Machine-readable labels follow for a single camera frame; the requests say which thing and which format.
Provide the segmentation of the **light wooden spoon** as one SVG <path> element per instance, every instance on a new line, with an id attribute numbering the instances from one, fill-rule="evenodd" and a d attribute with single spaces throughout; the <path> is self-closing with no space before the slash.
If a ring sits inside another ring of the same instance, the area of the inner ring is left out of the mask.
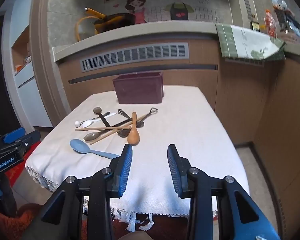
<path id="1" fill-rule="evenodd" d="M 127 137 L 128 144 L 130 144 L 132 146 L 135 146 L 140 142 L 140 137 L 139 137 L 139 133 L 137 131 L 136 123 L 137 123 L 137 114 L 136 114 L 136 112 L 133 112 L 132 113 L 132 127 L 131 127 L 131 130 Z"/>

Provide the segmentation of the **steel spoon triangular handle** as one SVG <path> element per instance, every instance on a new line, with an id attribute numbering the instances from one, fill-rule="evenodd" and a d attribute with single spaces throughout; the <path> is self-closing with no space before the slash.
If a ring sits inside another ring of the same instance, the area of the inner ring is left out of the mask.
<path id="1" fill-rule="evenodd" d="M 132 118 L 128 114 L 126 114 L 122 109 L 118 109 L 117 112 L 119 115 L 122 115 L 123 117 L 126 118 L 126 120 L 120 122 L 117 126 L 123 126 L 124 124 L 127 124 L 129 121 L 132 120 Z M 144 126 L 144 120 L 147 117 L 150 117 L 152 114 L 155 114 L 157 112 L 158 112 L 158 109 L 152 107 L 148 114 L 146 114 L 143 118 L 141 118 L 139 121 L 136 122 L 136 127 L 142 128 Z M 126 138 L 129 135 L 129 132 L 130 132 L 130 128 L 129 129 L 121 129 L 117 132 L 117 135 L 121 138 Z"/>

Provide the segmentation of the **wooden chopstick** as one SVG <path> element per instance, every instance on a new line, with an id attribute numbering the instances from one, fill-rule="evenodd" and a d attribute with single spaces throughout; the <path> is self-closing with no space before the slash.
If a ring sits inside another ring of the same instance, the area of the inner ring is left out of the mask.
<path id="1" fill-rule="evenodd" d="M 143 115 L 143 116 L 141 116 L 141 117 L 139 117 L 139 118 L 137 118 L 137 119 L 136 119 L 136 123 L 138 124 L 138 123 L 139 123 L 140 121 L 142 121 L 145 117 L 146 117 L 146 114 Z M 99 137 L 98 139 L 94 139 L 92 142 L 89 143 L 89 145 L 93 145 L 93 144 L 95 144 L 95 143 L 97 143 L 97 142 L 99 142 L 99 141 L 101 141 L 101 140 L 103 140 L 103 139 L 105 139 L 105 138 L 111 136 L 112 134 L 117 133 L 117 132 L 118 132 L 118 129 L 115 129 L 115 130 L 113 130 L 112 132 L 107 132 L 107 133 L 105 133 L 105 135 L 102 135 L 102 136 Z"/>
<path id="2" fill-rule="evenodd" d="M 119 126 L 119 127 L 87 127 L 87 128 L 76 128 L 75 131 L 104 131 L 104 130 L 117 130 L 117 129 L 129 129 L 131 126 Z"/>

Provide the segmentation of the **blue plastic spoon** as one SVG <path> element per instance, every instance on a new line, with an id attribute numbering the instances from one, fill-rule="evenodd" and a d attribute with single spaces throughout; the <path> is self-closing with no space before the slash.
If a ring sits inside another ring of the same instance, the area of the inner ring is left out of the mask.
<path id="1" fill-rule="evenodd" d="M 117 154 L 91 150 L 85 142 L 83 142 L 79 139 L 72 139 L 70 141 L 70 146 L 75 152 L 78 152 L 80 154 L 92 153 L 92 154 L 95 154 L 95 155 L 98 155 L 100 157 L 104 157 L 107 159 L 114 159 L 114 158 L 119 157 L 119 155 L 117 155 Z"/>

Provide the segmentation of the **white plastic spoon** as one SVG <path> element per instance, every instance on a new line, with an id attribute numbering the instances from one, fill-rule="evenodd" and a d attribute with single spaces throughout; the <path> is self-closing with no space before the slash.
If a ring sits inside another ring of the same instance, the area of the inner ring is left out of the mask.
<path id="1" fill-rule="evenodd" d="M 116 115 L 116 113 L 106 112 L 103 116 L 105 118 L 108 118 L 108 117 L 114 116 L 114 115 Z M 92 125 L 94 122 L 99 122 L 100 120 L 101 120 L 101 118 L 98 117 L 98 118 L 88 119 L 88 120 L 85 120 L 85 121 L 75 121 L 74 125 L 75 125 L 76 128 L 80 128 L 80 127 L 87 128 L 90 125 Z"/>

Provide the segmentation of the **steel spoon ornate handle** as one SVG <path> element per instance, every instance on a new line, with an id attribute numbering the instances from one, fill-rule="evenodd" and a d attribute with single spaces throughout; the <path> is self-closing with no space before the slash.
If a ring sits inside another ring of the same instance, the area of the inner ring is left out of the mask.
<path id="1" fill-rule="evenodd" d="M 132 121 L 132 118 L 128 114 L 126 114 L 122 109 L 118 109 L 117 112 L 118 112 L 118 114 L 120 114 L 120 115 L 124 116 L 125 118 L 127 118 L 128 120 Z M 143 121 L 138 121 L 136 123 L 137 128 L 142 128 L 143 126 L 144 126 Z"/>

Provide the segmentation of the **wooden kitchen cabinet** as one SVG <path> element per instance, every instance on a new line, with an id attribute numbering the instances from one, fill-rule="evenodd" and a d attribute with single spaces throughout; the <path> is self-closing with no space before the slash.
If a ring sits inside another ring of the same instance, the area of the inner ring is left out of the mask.
<path id="1" fill-rule="evenodd" d="M 86 57 L 169 42 L 188 43 L 189 57 L 81 70 Z M 162 70 L 165 85 L 198 87 L 232 142 L 253 143 L 273 187 L 279 231 L 284 239 L 300 239 L 300 46 L 290 46 L 284 61 L 256 66 L 222 58 L 213 35 L 157 34 L 96 45 L 84 40 L 54 57 L 71 108 L 91 94 L 113 90 L 113 78 L 124 72 Z"/>

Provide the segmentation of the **red floor mat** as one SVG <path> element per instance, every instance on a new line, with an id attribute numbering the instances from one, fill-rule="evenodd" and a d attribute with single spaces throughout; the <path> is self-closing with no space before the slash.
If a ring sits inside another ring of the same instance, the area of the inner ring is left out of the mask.
<path id="1" fill-rule="evenodd" d="M 9 181 L 9 185 L 11 187 L 14 186 L 15 182 L 17 181 L 17 179 L 19 178 L 19 176 L 21 175 L 21 173 L 23 172 L 23 170 L 25 169 L 25 163 L 27 161 L 27 159 L 30 157 L 30 155 L 33 153 L 33 151 L 38 147 L 38 145 L 40 144 L 39 142 L 36 142 L 34 145 L 32 145 L 27 152 L 24 155 L 23 161 L 18 163 L 16 166 L 12 167 L 11 169 L 9 169 L 5 175 L 8 178 Z"/>

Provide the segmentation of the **white tablecloth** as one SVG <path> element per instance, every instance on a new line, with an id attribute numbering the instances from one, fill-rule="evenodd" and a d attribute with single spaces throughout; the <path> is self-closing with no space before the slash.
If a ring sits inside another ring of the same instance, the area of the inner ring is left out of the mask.
<path id="1" fill-rule="evenodd" d="M 109 165 L 109 159 L 95 154 L 75 152 L 70 141 L 82 139 L 74 123 L 92 116 L 94 107 L 112 113 L 111 125 L 123 120 L 117 113 L 121 105 L 113 91 L 94 94 L 75 107 L 43 139 L 27 159 L 25 167 L 33 179 L 49 191 L 68 176 L 79 179 L 93 176 Z M 174 144 L 191 165 L 208 176 L 232 176 L 243 189 L 249 188 L 243 164 L 226 130 L 204 94 L 197 87 L 165 86 L 164 98 L 157 104 L 158 112 L 148 115 L 139 129 L 140 142 L 132 149 L 132 163 L 126 190 L 119 199 L 112 199 L 115 217 L 134 231 L 139 213 L 186 216 L 190 201 L 175 193 L 167 160 L 168 146 Z"/>

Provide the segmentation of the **maroon plastic utensil holder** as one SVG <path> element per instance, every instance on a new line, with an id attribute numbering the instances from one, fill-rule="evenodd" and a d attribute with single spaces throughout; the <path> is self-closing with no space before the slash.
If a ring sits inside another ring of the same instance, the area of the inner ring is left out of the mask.
<path id="1" fill-rule="evenodd" d="M 140 72 L 113 79 L 119 104 L 162 103 L 164 97 L 161 72 Z"/>

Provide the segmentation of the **grey ventilation grille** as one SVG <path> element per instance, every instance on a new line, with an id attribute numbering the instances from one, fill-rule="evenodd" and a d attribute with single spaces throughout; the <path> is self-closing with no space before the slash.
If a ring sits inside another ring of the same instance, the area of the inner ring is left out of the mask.
<path id="1" fill-rule="evenodd" d="M 80 67 L 81 71 L 85 73 L 121 64 L 158 60 L 183 60 L 189 58 L 190 51 L 187 42 L 169 42 L 145 44 L 92 55 L 80 60 Z"/>

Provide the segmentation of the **yellow rimmed glass lid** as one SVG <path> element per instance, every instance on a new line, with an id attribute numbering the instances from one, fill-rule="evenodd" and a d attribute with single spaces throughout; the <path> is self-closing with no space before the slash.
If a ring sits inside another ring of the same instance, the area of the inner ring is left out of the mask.
<path id="1" fill-rule="evenodd" d="M 94 26 L 96 20 L 98 18 L 95 16 L 85 16 L 78 20 L 75 24 L 75 36 L 78 42 L 99 34 Z"/>

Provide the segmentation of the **green checked dish towel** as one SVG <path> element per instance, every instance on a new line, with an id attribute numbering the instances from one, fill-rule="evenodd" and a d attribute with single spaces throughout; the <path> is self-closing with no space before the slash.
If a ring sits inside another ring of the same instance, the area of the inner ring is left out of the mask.
<path id="1" fill-rule="evenodd" d="M 285 42 L 235 25 L 216 23 L 222 57 L 256 61 L 285 60 Z"/>

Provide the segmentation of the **red snack bag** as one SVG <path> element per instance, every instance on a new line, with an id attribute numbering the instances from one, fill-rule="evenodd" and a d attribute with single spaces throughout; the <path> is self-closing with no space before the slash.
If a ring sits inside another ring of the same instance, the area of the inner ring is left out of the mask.
<path id="1" fill-rule="evenodd" d="M 271 14 L 271 11 L 269 9 L 265 10 L 266 16 L 264 18 L 264 22 L 266 25 L 266 31 L 267 34 L 271 37 L 276 37 L 276 24 L 275 20 Z"/>

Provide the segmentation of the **cartoon couple wall sticker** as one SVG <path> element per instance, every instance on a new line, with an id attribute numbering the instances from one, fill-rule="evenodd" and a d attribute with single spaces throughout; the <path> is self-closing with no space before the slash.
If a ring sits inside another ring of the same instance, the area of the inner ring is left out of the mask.
<path id="1" fill-rule="evenodd" d="M 219 20 L 217 9 L 208 7 L 209 0 L 126 0 L 125 9 L 135 16 L 135 23 L 159 21 Z"/>

